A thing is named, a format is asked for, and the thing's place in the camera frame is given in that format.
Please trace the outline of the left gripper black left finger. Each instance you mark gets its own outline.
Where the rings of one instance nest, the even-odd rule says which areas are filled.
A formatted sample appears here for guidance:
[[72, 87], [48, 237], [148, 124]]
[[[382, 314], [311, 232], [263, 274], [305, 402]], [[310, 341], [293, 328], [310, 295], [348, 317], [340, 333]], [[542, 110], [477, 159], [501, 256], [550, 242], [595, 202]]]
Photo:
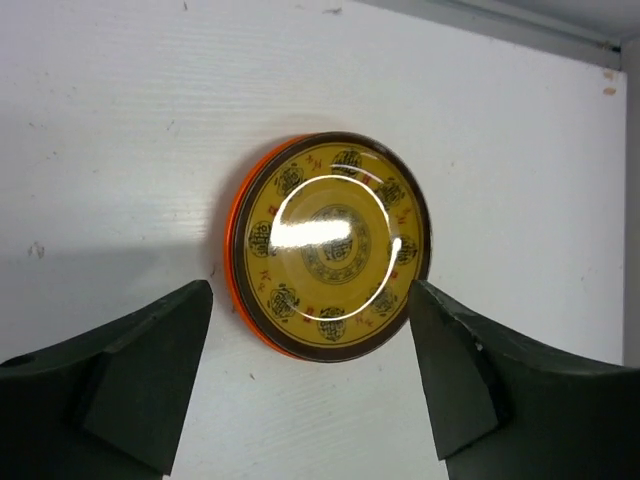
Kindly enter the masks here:
[[4, 479], [171, 474], [213, 305], [195, 280], [140, 310], [1, 364]]

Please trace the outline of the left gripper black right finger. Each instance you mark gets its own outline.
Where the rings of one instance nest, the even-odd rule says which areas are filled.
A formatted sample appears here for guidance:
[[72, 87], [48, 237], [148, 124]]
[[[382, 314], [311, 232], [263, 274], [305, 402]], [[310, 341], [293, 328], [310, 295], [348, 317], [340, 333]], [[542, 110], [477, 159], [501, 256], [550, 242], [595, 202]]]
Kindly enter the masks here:
[[635, 479], [639, 372], [551, 347], [426, 281], [409, 320], [452, 479]]

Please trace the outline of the yellow patterned plate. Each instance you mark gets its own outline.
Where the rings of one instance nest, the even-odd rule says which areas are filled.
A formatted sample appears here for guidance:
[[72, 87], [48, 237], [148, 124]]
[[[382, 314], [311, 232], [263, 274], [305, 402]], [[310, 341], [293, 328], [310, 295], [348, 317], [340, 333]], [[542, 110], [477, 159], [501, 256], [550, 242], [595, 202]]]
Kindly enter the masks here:
[[408, 165], [342, 131], [295, 136], [241, 184], [225, 232], [225, 274], [249, 329], [293, 358], [338, 363], [389, 341], [429, 272], [432, 231]]

